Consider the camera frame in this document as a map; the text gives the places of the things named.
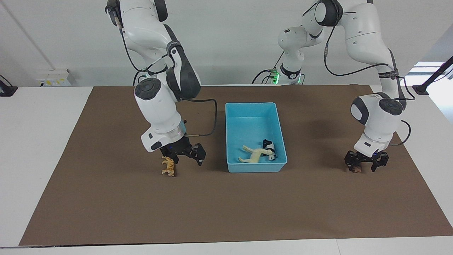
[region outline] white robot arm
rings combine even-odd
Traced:
[[[206,152],[201,144],[192,146],[175,103],[196,97],[200,80],[171,28],[164,0],[109,0],[106,12],[122,33],[128,49],[146,62],[147,78],[138,83],[134,96],[151,127],[142,135],[149,152],[161,150],[165,157],[178,163],[177,155],[193,158],[201,166]],[[172,59],[168,68],[162,50]]]
[[[349,56],[375,67],[382,85],[381,93],[358,97],[352,103],[351,113],[365,125],[365,131],[354,146],[357,152],[348,152],[345,161],[351,170],[364,161],[374,163],[373,171],[385,166],[388,155],[383,151],[401,122],[406,100],[393,54],[382,40],[373,0],[317,0],[304,13],[302,22],[302,26],[286,29],[279,36],[279,45],[285,52],[279,83],[297,83],[303,61],[301,48],[321,43],[324,27],[343,26]]]

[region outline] cream toy horse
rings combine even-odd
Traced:
[[[247,146],[242,146],[242,149],[246,152],[250,152],[252,155],[250,156],[250,159],[242,159],[242,158],[239,158],[239,161],[242,162],[242,163],[258,163],[260,161],[260,157],[262,154],[265,154],[265,155],[268,155],[268,156],[271,156],[274,154],[273,151],[271,150],[265,150],[265,149],[256,149],[256,150],[252,150],[250,149],[249,147]]]

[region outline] white table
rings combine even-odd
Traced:
[[[453,236],[242,243],[14,248],[19,244],[92,88],[20,88],[0,98],[0,249],[3,254],[320,254],[451,255]],[[377,92],[379,86],[373,86]],[[428,96],[405,112],[406,148],[453,223],[453,125]],[[398,134],[407,135],[401,125]]]

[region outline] brown paper mat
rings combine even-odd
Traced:
[[[346,171],[346,152],[363,132],[350,105],[370,93],[358,85],[205,87],[198,98],[218,100],[218,128],[191,142],[207,159],[198,167],[181,157],[170,178],[160,174],[160,152],[141,144],[149,124],[133,88],[94,88],[20,245],[453,235],[405,147],[389,148],[376,173]],[[277,103],[289,159],[280,173],[227,172],[227,102]],[[178,109],[188,133],[209,132],[212,105]]]

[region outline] black cable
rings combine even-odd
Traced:
[[[155,61],[154,63],[152,63],[151,65],[149,65],[149,67],[147,67],[147,68],[145,68],[145,69],[142,69],[142,70],[138,70],[138,71],[135,73],[134,81],[133,81],[133,83],[132,83],[132,86],[135,86],[135,82],[137,81],[137,76],[139,76],[139,74],[149,72],[149,69],[150,69],[153,65],[155,65],[159,60],[161,60],[161,59],[163,59],[163,58],[165,58],[165,57],[167,57],[167,56],[168,56],[168,54],[165,54],[165,55],[163,55],[162,57],[160,57],[157,61]],[[163,73],[163,72],[165,72],[165,71],[166,71],[166,70],[162,70],[162,71],[160,71],[160,72],[154,73],[154,75]]]
[[[129,58],[130,63],[132,64],[132,66],[133,66],[137,71],[140,71],[140,70],[134,65],[134,62],[132,61],[132,58],[130,58],[129,50],[127,49],[127,46],[126,46],[126,40],[124,39],[123,30],[121,30],[121,29],[120,29],[120,34],[121,34],[121,38],[123,39],[124,49],[126,49],[127,57]]]
[[[168,57],[168,54],[165,54],[165,55],[163,55],[163,56],[160,57],[160,58],[163,59],[163,58],[165,58],[165,57]],[[152,63],[151,65],[149,65],[149,67],[145,68],[144,71],[149,71],[149,69],[150,69],[153,65],[155,65],[155,64],[157,63],[157,61],[154,62],[154,63]]]
[[[146,75],[141,75],[140,77],[138,77],[139,78],[138,82],[140,83],[140,78],[147,78],[147,77],[148,76],[146,76]]]
[[[443,76],[442,78],[439,78],[439,79],[433,81],[433,83],[438,82],[438,81],[442,80],[443,78],[449,76],[449,75],[451,74],[452,71],[453,71],[453,69],[451,69],[450,72],[448,72],[448,73],[447,73],[445,76]]]
[[[310,12],[310,11],[313,9],[313,7],[314,7],[315,5],[317,5],[317,4],[318,4],[318,3],[314,3],[314,4],[310,7],[310,9],[308,9],[306,12],[304,12],[304,14],[302,14],[302,17],[304,17],[308,12]]]
[[[384,63],[382,63],[382,64],[374,64],[374,65],[370,65],[370,66],[368,66],[368,67],[365,67],[365,68],[362,68],[362,69],[357,70],[357,71],[355,71],[355,72],[350,72],[350,73],[347,73],[347,74],[336,74],[336,73],[332,72],[332,71],[329,69],[329,67],[327,66],[327,54],[328,54],[328,52],[329,52],[329,41],[330,41],[330,38],[332,37],[332,34],[333,34],[333,32],[335,31],[335,28],[336,28],[336,27],[337,27],[336,25],[333,27],[332,32],[330,33],[330,36],[329,36],[329,38],[327,39],[326,47],[324,48],[324,66],[326,67],[327,71],[328,71],[330,74],[335,75],[335,76],[348,76],[348,75],[351,75],[351,74],[356,74],[356,73],[365,71],[365,70],[367,70],[367,69],[370,69],[370,68],[373,68],[373,67],[376,67],[376,66],[385,65],[385,66],[389,66],[389,67],[390,67],[389,64],[384,64]]]
[[[390,144],[389,146],[401,146],[403,144],[405,144],[407,142],[407,140],[409,140],[409,137],[412,133],[412,128],[410,127],[410,124],[407,123],[406,121],[402,120],[401,122],[405,123],[407,125],[407,127],[409,128],[409,133],[407,134],[407,137],[406,139],[402,142],[402,143],[399,143],[399,144]]]
[[[403,79],[403,81],[404,81],[404,87],[406,87],[407,93],[409,93],[409,95],[410,95],[412,98],[393,98],[393,99],[394,99],[394,100],[409,100],[409,101],[414,101],[416,98],[415,98],[415,96],[410,92],[409,88],[407,87],[406,77],[397,76],[396,78],[398,78],[398,79]]]
[[[253,81],[252,81],[252,84],[254,84],[255,81],[256,81],[256,79],[258,79],[258,77],[259,77],[260,75],[262,75],[263,73],[265,73],[265,72],[270,73],[270,71],[269,71],[268,69],[262,70],[259,74],[257,74],[257,75],[255,76],[255,78],[254,78]]]
[[[187,135],[187,137],[207,137],[207,136],[212,135],[214,133],[214,131],[216,130],[216,127],[217,127],[217,116],[218,116],[217,100],[215,100],[213,98],[205,99],[205,100],[195,100],[195,99],[188,99],[188,98],[184,98],[184,97],[181,97],[181,98],[184,99],[184,100],[187,100],[189,102],[194,102],[194,103],[204,103],[204,102],[210,102],[210,101],[214,102],[214,105],[216,107],[216,113],[215,113],[215,116],[214,116],[214,127],[212,128],[212,131],[209,134]]]
[[[283,54],[284,54],[284,51],[283,51],[282,54],[280,55],[279,60],[277,60],[277,62],[275,63],[274,69],[277,68],[277,65],[279,64],[280,60],[282,59]]]
[[[264,84],[264,80],[265,80],[266,78],[269,80],[269,78],[272,78],[272,76],[269,75],[269,76],[264,77],[264,79],[263,79],[263,81],[261,82],[261,84]]]
[[[0,75],[0,77],[1,77],[3,80],[5,80],[7,83],[9,83],[9,84],[10,84],[10,87],[13,87],[13,85],[11,84],[11,82],[10,82],[7,78],[5,78],[3,75]]]

